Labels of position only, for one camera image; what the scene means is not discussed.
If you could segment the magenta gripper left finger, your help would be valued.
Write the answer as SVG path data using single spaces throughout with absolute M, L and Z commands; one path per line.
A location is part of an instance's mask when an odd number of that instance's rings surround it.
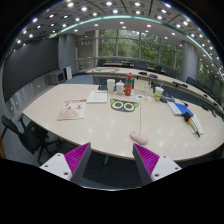
M 56 153 L 41 169 L 78 184 L 91 154 L 91 143 L 81 145 L 66 154 Z

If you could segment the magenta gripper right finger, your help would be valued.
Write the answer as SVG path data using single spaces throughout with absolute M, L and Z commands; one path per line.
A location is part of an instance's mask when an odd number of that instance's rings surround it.
M 159 156 L 141 145 L 133 144 L 132 153 L 143 185 L 181 170 L 168 156 Z

